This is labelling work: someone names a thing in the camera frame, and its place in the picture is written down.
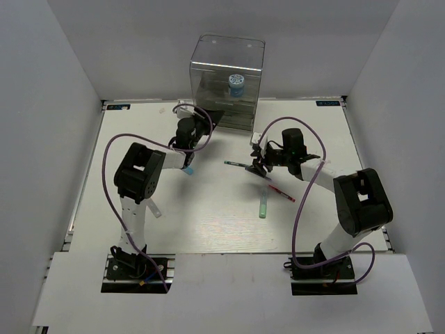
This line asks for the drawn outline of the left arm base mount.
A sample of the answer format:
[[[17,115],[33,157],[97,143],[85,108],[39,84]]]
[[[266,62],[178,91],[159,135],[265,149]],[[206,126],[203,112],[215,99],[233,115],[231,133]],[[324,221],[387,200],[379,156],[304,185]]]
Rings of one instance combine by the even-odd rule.
[[[153,260],[161,270],[170,289],[175,271],[174,255],[155,255]],[[103,294],[166,294],[167,291],[155,266],[145,259],[141,269],[132,269],[108,254],[101,293]]]

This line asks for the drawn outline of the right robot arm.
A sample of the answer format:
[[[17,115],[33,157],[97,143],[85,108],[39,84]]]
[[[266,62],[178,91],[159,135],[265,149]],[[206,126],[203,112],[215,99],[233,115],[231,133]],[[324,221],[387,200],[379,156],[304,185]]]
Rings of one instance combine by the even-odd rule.
[[[314,249],[314,270],[318,275],[332,276],[339,269],[338,259],[350,253],[365,236],[393,220],[393,210],[376,170],[351,171],[328,166],[322,157],[307,152],[300,129],[282,131],[282,144],[276,148],[255,132],[250,145],[253,161],[247,171],[266,179],[274,167],[285,167],[309,186],[316,184],[333,192],[339,222]]]

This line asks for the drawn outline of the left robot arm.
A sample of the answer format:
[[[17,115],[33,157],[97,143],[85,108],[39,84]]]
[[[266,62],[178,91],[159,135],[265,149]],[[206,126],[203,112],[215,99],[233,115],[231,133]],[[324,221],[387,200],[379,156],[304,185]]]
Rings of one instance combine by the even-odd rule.
[[[225,112],[211,111],[187,104],[174,108],[178,115],[177,130],[167,145],[158,144],[166,151],[153,150],[141,143],[132,143],[115,172],[113,183],[117,187],[122,212],[117,214],[121,224],[119,244],[112,254],[126,253],[123,269],[131,277],[141,277],[147,269],[145,241],[145,211],[149,199],[156,191],[161,171],[186,170],[201,150],[197,144],[203,136],[212,134]]]

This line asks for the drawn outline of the blue white round tape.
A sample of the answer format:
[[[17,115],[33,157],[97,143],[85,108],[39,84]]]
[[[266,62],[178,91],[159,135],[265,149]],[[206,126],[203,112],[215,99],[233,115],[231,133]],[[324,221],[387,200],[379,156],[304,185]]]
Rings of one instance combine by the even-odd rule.
[[[229,94],[231,97],[243,95],[245,78],[241,74],[231,74],[228,78]]]

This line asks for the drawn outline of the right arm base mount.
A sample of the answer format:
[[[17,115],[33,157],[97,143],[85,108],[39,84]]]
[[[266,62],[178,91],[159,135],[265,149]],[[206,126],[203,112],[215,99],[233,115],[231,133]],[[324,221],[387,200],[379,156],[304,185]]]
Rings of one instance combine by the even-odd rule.
[[[297,267],[291,258],[284,264],[291,278],[293,296],[356,295],[355,272],[349,257],[313,269]]]

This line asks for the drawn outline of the clear plastic drawer organizer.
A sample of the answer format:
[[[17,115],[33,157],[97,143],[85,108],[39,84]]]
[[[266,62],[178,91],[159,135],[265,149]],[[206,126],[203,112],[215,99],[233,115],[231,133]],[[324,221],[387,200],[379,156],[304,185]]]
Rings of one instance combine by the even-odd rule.
[[[200,36],[189,65],[194,104],[225,112],[221,127],[251,132],[257,110],[266,43],[254,38],[205,33]],[[245,78],[243,95],[231,97],[228,78]]]

